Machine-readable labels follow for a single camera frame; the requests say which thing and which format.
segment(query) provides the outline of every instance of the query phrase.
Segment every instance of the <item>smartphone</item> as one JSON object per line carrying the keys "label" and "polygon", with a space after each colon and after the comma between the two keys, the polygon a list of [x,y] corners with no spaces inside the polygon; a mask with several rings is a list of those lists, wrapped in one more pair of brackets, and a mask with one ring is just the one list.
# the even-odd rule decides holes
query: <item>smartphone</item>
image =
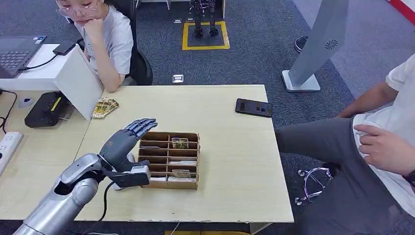
{"label": "smartphone", "polygon": [[272,104],[247,99],[237,99],[235,112],[260,117],[272,117]]}

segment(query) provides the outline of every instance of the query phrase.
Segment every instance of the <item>small robot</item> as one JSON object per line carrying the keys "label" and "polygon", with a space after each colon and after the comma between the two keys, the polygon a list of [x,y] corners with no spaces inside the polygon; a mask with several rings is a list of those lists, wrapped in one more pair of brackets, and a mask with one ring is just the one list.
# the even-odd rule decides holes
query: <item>small robot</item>
{"label": "small robot", "polygon": [[215,26],[215,0],[190,0],[190,12],[193,13],[195,20],[195,37],[203,37],[203,29],[201,19],[205,16],[205,10],[210,12],[210,36],[219,35],[219,31]]}

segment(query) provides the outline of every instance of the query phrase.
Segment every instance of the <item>laptop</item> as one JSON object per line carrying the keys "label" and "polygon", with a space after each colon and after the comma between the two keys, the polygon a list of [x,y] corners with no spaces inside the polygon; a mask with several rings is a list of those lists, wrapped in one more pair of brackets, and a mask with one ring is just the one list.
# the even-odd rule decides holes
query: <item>laptop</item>
{"label": "laptop", "polygon": [[41,47],[46,36],[0,37],[0,78],[15,78]]}

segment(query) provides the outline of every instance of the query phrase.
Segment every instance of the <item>cardboard sorting box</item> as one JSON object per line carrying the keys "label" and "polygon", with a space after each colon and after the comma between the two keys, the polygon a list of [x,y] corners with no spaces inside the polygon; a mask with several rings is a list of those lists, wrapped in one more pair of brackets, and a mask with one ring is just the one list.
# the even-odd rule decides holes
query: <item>cardboard sorting box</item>
{"label": "cardboard sorting box", "polygon": [[[188,139],[185,149],[177,148],[173,138]],[[138,161],[148,160],[150,184],[144,188],[197,189],[199,181],[199,135],[195,133],[148,132],[140,140]],[[170,162],[184,161],[184,164]],[[169,182],[169,177],[191,182]]]}

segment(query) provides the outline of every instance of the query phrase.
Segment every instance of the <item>robotic finger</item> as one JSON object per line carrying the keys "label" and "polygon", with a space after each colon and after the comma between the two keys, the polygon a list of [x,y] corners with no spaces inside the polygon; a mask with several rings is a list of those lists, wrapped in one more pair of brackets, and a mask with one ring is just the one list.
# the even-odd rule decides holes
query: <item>robotic finger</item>
{"label": "robotic finger", "polygon": [[135,120],[132,123],[130,123],[125,129],[132,131],[132,130],[134,130],[134,128],[136,128],[137,126],[140,126],[143,122],[145,122],[147,120],[148,120],[148,118]]}
{"label": "robotic finger", "polygon": [[156,127],[157,125],[158,124],[156,123],[156,120],[155,119],[149,119],[149,120],[146,120],[140,126],[134,128],[131,131],[134,132],[134,134],[136,136],[138,136],[138,138],[141,138],[141,136],[139,136],[138,133],[142,132],[142,130],[147,130],[145,132],[148,132],[151,128]]}

